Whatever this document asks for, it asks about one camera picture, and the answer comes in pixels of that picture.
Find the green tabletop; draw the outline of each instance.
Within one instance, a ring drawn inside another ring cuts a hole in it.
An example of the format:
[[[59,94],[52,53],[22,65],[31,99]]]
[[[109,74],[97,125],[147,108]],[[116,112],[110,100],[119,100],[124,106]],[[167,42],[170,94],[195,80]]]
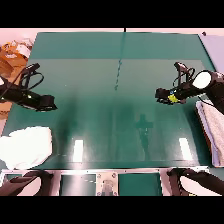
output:
[[[156,88],[172,88],[176,61],[197,72],[214,70],[197,35],[39,33],[29,64],[39,63],[45,79],[33,91],[55,96],[58,110],[13,105],[3,135],[50,127],[53,154],[39,169],[211,165],[194,112],[197,98],[156,103]],[[84,141],[80,163],[73,162],[76,140]]]

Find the yellow label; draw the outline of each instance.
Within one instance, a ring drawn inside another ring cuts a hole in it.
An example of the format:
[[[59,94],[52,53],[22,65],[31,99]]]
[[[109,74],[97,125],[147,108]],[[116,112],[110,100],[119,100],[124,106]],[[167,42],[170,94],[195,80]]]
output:
[[[172,103],[177,103],[179,100],[174,96],[174,94],[168,96],[169,100],[172,102]]]

